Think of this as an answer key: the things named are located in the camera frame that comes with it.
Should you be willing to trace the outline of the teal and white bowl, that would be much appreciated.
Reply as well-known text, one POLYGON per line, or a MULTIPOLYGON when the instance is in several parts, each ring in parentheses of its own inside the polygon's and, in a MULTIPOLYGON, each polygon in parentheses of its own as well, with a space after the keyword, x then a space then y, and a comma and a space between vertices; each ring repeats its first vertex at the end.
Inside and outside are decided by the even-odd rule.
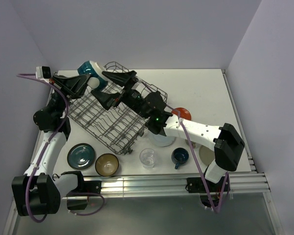
POLYGON ((102 73, 106 70, 97 62, 86 61, 77 69, 77 71, 79 75, 90 75, 87 85, 95 91, 102 91, 108 85, 109 79, 102 73))

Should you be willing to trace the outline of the brown patterned bowl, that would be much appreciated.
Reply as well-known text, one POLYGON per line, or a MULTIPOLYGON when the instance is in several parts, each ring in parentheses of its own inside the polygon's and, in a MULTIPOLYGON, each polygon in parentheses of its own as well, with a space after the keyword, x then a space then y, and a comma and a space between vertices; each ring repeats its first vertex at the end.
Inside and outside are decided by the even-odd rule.
POLYGON ((119 160, 111 153, 102 154, 95 162, 96 172, 103 177, 113 176, 119 168, 119 160))

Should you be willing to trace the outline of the dark blue mug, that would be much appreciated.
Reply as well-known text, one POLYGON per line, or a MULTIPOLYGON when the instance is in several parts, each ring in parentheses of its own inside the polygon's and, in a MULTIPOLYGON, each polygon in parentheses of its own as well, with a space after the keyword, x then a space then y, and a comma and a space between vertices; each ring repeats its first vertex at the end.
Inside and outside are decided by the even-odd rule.
POLYGON ((171 154, 171 160, 175 165, 175 169, 179 169, 180 166, 184 165, 189 159, 189 153, 186 149, 179 147, 176 148, 171 154))

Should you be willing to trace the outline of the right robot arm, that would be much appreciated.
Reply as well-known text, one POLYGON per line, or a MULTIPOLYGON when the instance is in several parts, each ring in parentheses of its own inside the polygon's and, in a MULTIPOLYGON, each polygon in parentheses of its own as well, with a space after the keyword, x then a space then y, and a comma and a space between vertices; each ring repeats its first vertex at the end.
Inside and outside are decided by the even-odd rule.
POLYGON ((91 94, 101 106, 109 110, 123 103, 140 117, 147 119, 145 126, 155 135, 178 137, 203 145, 214 152, 215 159, 208 165, 202 186, 214 190, 227 172, 237 169, 245 143, 235 127, 229 123, 211 126, 186 120, 167 112, 166 102, 159 91, 150 91, 146 96, 134 89, 139 82, 134 70, 129 72, 104 71, 102 75, 120 86, 120 92, 109 94, 92 90, 91 94))

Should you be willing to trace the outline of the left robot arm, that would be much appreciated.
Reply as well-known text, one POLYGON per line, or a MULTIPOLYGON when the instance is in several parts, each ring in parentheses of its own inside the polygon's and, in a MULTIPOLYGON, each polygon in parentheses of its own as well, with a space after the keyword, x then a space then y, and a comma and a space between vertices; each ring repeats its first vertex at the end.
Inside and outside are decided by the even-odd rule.
POLYGON ((52 173, 71 132, 69 102, 84 95, 89 79, 88 74, 35 78, 35 81, 50 86, 53 92, 47 105, 33 116, 34 123, 43 133, 41 146, 23 176, 13 179, 12 191, 18 214, 29 216, 36 223, 55 214, 63 197, 81 195, 86 189, 81 171, 64 172, 56 181, 52 179, 52 173))

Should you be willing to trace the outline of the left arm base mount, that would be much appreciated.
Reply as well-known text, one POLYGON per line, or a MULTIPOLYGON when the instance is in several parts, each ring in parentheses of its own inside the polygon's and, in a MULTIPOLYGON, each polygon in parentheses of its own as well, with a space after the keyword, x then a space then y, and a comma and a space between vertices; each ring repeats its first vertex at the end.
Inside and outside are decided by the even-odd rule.
POLYGON ((101 180, 85 181, 81 171, 67 171, 60 176, 56 173, 52 175, 60 195, 64 197, 67 192, 68 197, 85 196, 87 199, 68 199, 67 208, 71 211, 84 210, 87 206, 90 196, 99 196, 101 194, 101 180))

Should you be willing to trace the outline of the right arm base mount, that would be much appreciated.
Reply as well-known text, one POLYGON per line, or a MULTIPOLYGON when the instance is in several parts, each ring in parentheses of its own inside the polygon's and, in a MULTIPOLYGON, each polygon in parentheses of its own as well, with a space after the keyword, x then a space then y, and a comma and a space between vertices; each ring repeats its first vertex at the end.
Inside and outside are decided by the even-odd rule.
MULTIPOLYGON (((211 194, 220 193, 223 187, 224 179, 225 179, 225 176, 223 176, 217 184, 207 181, 206 184, 209 189, 209 192, 211 194)), ((186 179, 186 182, 187 184, 185 186, 185 190, 188 193, 206 193, 201 177, 189 177, 186 179)), ((229 183, 229 177, 227 177, 223 192, 229 192, 229 191, 230 191, 230 183, 229 183)))

